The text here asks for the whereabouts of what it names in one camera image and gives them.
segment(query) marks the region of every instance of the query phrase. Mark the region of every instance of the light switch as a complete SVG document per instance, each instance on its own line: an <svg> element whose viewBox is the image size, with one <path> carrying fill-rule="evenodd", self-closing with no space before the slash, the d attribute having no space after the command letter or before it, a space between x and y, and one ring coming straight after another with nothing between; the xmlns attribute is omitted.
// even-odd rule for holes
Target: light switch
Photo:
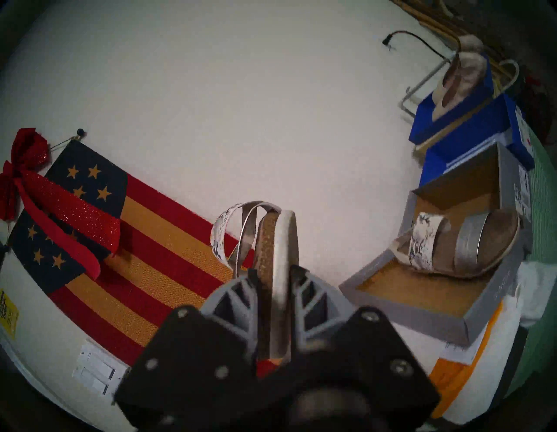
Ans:
<svg viewBox="0 0 557 432"><path fill-rule="evenodd" d="M92 367L97 369L102 376L104 376L107 380L112 378L114 373L114 368L107 365L104 361L102 361L98 356L94 355L92 352L89 353L89 358L87 359L87 363L89 363Z"/></svg>
<svg viewBox="0 0 557 432"><path fill-rule="evenodd" d="M91 371L85 368L83 368L81 371L80 381L85 386L89 387L90 389L98 391L102 395L104 395L106 393L106 389L108 389L108 384L104 384L95 375L93 375Z"/></svg>
<svg viewBox="0 0 557 432"><path fill-rule="evenodd" d="M127 369L125 363L87 340L77 357L73 376L88 389L111 401Z"/></svg>

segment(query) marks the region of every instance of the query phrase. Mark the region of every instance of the green fabric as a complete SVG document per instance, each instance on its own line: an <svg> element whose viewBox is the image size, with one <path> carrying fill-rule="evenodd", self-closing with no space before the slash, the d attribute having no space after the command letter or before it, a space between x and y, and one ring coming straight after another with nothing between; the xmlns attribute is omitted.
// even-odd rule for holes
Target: green fabric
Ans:
<svg viewBox="0 0 557 432"><path fill-rule="evenodd" d="M530 171L532 190L533 251L528 260L557 263L557 172L540 141L530 130L535 168ZM554 287L544 315L530 327L520 363L507 394L512 393L534 371L550 362L557 340L557 288Z"/></svg>

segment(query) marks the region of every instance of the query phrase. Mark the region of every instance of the white wall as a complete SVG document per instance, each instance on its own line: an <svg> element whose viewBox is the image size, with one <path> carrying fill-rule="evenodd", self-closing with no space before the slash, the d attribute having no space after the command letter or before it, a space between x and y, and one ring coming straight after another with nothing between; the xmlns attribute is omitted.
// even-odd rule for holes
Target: white wall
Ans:
<svg viewBox="0 0 557 432"><path fill-rule="evenodd" d="M51 143L84 128L89 147L209 220L255 199L294 210L301 264L339 284L398 231L420 167L396 105L439 62L408 36L380 42L404 29L448 50L387 0L259 3L55 4L0 75L0 157L21 127ZM13 255L0 284L26 365L97 427L126 430L71 378L85 334Z"/></svg>

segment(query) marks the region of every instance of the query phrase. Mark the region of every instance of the silver strap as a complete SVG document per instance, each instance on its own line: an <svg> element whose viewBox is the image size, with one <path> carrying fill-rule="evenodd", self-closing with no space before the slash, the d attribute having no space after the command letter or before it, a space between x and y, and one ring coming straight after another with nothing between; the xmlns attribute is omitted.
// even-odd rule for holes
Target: silver strap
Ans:
<svg viewBox="0 0 557 432"><path fill-rule="evenodd" d="M240 273L241 265L245 261L253 245L253 241L255 240L257 209L259 207L267 212L275 210L280 213L281 211L280 207L265 201L250 201L235 204L218 217L211 229L211 248L213 254L220 262L234 272L234 278ZM239 208L242 209L242 231L240 233L240 239L230 257L226 258L226 252L224 251L226 226L232 215Z"/></svg>
<svg viewBox="0 0 557 432"><path fill-rule="evenodd" d="M477 270L480 240L489 213L481 213L464 219L456 240L456 273L468 274L474 273Z"/></svg>
<svg viewBox="0 0 557 432"><path fill-rule="evenodd" d="M408 249L410 265L418 270L432 271L433 245L437 232L450 228L451 224L444 216L421 212L416 219L410 238Z"/></svg>

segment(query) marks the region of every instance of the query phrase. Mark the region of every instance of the red bow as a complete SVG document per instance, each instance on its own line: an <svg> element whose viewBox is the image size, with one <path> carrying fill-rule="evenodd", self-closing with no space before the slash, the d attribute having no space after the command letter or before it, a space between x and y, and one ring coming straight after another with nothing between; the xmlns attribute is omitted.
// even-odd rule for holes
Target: red bow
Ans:
<svg viewBox="0 0 557 432"><path fill-rule="evenodd" d="M0 174L0 217L3 220L15 217L19 192L25 210L35 223L96 279L100 265L95 255L63 232L35 203L112 253L118 248L120 220L37 174L35 170L47 161L46 140L35 128L20 129L12 146L12 162L6 161Z"/></svg>

